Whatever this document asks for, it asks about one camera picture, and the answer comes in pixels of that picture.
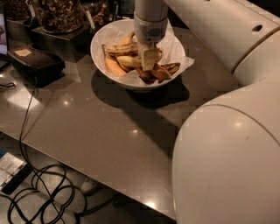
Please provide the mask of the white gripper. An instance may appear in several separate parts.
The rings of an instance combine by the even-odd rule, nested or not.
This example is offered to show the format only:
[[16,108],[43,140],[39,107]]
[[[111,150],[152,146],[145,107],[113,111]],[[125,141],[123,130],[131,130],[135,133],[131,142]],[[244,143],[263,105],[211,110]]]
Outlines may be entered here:
[[160,42],[166,33],[167,16],[160,17],[156,13],[141,15],[134,13],[134,32],[138,44],[138,55],[141,59],[142,69],[150,71],[158,59],[158,48],[155,43]]

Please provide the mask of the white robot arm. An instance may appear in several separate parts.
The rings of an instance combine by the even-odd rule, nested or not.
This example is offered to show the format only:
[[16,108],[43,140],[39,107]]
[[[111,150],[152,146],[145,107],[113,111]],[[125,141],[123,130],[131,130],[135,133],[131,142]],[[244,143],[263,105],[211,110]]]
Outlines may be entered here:
[[168,10],[241,84],[197,108],[172,157],[178,224],[280,224],[279,19],[249,0],[136,0],[141,45],[163,38]]

